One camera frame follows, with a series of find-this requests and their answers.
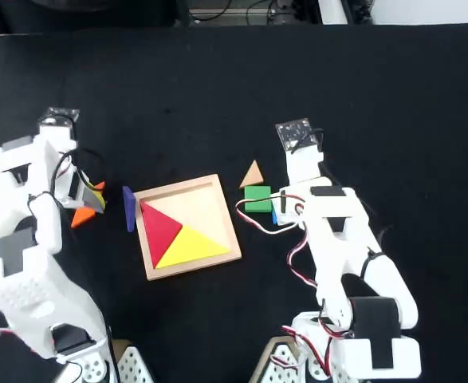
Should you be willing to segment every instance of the green block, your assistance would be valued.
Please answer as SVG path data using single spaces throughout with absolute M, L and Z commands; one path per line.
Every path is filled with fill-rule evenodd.
M 246 186 L 244 188 L 245 199 L 262 199 L 271 196 L 270 186 Z M 247 202 L 244 204 L 246 213 L 270 213 L 273 210 L 271 200 L 260 202 Z

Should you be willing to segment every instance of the blue block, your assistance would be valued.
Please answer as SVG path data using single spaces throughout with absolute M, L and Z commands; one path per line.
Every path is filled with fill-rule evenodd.
M 129 186 L 122 187 L 122 195 L 124 196 L 125 222 L 128 225 L 128 231 L 132 233 L 135 230 L 136 198 Z

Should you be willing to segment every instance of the robotic arm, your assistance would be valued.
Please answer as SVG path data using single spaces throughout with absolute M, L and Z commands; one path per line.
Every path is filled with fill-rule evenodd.
M 0 147 L 0 311 L 9 331 L 41 357 L 79 364 L 79 381 L 117 382 L 99 308 L 53 257 L 62 248 L 60 205 L 104 209 L 72 157 L 61 160 L 77 147 L 77 115 L 50 109 L 38 135 Z M 29 227 L 19 228 L 29 217 Z
M 419 376 L 418 342 L 401 334 L 418 321 L 415 300 L 372 234 L 354 190 L 333 185 L 321 174 L 323 132 L 312 129 L 306 119 L 276 128 L 290 185 L 272 195 L 273 209 L 279 225 L 297 223 L 305 231 L 301 243 L 308 243 L 316 273 L 313 280 L 300 278 L 316 288 L 321 308 L 301 313 L 291 327 L 282 327 L 300 350 L 298 364 L 286 367 L 297 369 L 301 382 L 330 376 L 348 382 Z M 303 246 L 289 253 L 291 268 L 294 250 Z M 348 297 L 341 282 L 344 274 L 357 275 L 378 296 Z

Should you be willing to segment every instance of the small orange triangle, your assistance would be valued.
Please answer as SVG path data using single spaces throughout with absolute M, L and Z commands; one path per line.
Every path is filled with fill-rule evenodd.
M 248 172 L 244 176 L 244 180 L 242 180 L 241 185 L 239 186 L 239 189 L 242 189 L 245 186 L 261 184 L 263 182 L 264 182 L 264 177 L 262 177 L 262 174 L 260 173 L 257 160 L 254 160 L 251 163 L 251 166 L 248 169 Z
M 100 184 L 94 186 L 98 189 L 104 189 L 104 181 Z M 80 207 L 74 212 L 73 221 L 71 222 L 71 228 L 75 229 L 80 226 L 82 223 L 87 222 L 89 219 L 93 218 L 96 215 L 96 212 L 90 207 Z

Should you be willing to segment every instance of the wooden frame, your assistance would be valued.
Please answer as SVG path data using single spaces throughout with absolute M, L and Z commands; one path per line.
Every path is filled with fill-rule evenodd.
M 136 226 L 148 280 L 164 278 L 241 258 L 241 249 L 217 174 L 138 191 L 134 195 L 136 198 Z M 152 266 L 140 201 L 150 202 L 151 206 L 162 213 L 180 223 L 189 224 L 230 251 L 214 257 L 155 269 Z

